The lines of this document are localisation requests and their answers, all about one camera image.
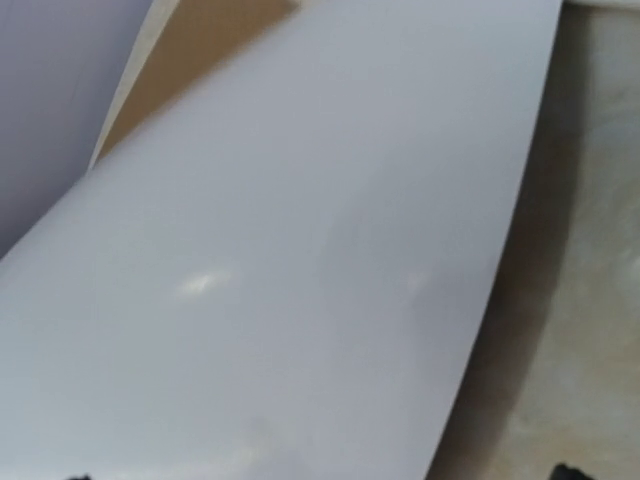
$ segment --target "beige floor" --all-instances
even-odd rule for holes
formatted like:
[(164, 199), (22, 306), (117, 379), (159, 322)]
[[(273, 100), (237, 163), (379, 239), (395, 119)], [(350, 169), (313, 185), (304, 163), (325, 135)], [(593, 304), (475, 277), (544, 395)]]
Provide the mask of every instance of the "beige floor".
[[(200, 9), (225, 2), (236, 7), (218, 10), (228, 22), (213, 28)], [(175, 5), (155, 2), (104, 151), (290, 11), (285, 0), (183, 0), (132, 81)], [(500, 273), (430, 480), (544, 480), (558, 461), (601, 480), (639, 476), (640, 16), (566, 7), (559, 32)], [(219, 34), (224, 49), (198, 53)]]

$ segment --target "curved white surface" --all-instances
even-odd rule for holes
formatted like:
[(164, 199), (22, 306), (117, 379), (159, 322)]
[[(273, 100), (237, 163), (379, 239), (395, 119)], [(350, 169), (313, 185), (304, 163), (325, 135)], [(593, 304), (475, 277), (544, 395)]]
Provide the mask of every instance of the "curved white surface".
[(295, 17), (38, 223), (0, 264), (0, 479), (423, 477), (558, 14), (463, 3)]
[(87, 169), (151, 0), (0, 0), (0, 258)]

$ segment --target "black object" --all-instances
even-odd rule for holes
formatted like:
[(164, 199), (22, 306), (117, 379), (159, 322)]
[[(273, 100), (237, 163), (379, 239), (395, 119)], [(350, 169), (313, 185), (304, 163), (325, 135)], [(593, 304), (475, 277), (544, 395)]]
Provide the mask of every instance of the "black object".
[(549, 480), (595, 480), (595, 478), (586, 475), (577, 468), (570, 468), (561, 463), (553, 469)]

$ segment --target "small dark object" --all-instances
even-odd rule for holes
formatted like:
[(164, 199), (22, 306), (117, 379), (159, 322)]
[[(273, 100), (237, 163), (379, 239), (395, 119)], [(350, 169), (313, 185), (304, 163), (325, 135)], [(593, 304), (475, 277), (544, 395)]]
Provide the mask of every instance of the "small dark object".
[(582, 473), (577, 468), (569, 468), (561, 463), (553, 469), (549, 480), (595, 480), (594, 478)]

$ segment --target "glossy white paper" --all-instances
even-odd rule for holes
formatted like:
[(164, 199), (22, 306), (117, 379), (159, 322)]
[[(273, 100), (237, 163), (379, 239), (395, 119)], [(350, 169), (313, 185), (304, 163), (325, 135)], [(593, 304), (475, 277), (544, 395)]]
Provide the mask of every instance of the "glossy white paper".
[(328, 2), (119, 148), (0, 264), (0, 479), (421, 479), (558, 3)]
[(80, 178), (151, 0), (0, 0), (0, 258)]

